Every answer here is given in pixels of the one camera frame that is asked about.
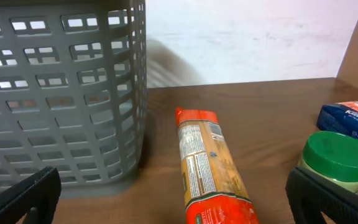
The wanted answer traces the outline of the orange pasta packet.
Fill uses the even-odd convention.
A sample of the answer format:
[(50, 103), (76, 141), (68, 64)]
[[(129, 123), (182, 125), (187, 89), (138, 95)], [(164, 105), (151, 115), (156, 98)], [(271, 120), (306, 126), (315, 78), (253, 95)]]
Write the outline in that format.
[(216, 114), (177, 108), (187, 224), (258, 224)]

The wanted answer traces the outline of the green lid jar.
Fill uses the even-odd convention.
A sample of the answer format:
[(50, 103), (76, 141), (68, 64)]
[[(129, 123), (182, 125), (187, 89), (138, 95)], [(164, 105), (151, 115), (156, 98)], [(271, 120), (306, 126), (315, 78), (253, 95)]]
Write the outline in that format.
[(298, 165), (358, 194), (358, 140), (341, 133), (311, 134)]

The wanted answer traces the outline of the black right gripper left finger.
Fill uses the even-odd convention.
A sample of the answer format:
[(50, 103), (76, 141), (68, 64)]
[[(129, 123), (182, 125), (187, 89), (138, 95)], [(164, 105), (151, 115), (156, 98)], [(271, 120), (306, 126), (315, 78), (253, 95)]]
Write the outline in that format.
[(53, 222), (62, 191), (56, 168), (46, 167), (0, 193), (0, 223)]

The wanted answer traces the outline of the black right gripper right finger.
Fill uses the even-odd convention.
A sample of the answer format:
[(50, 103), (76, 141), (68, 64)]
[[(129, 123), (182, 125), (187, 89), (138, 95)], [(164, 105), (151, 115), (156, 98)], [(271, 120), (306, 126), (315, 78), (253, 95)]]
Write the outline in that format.
[(324, 215), (358, 224), (358, 195), (304, 167), (289, 173), (285, 190), (296, 224), (325, 223)]

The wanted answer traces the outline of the blue tissue multipack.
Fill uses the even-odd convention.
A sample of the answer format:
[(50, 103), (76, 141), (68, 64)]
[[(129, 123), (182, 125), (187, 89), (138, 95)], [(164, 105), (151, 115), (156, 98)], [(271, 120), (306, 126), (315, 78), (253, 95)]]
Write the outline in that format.
[(358, 101), (323, 105), (316, 126), (358, 139)]

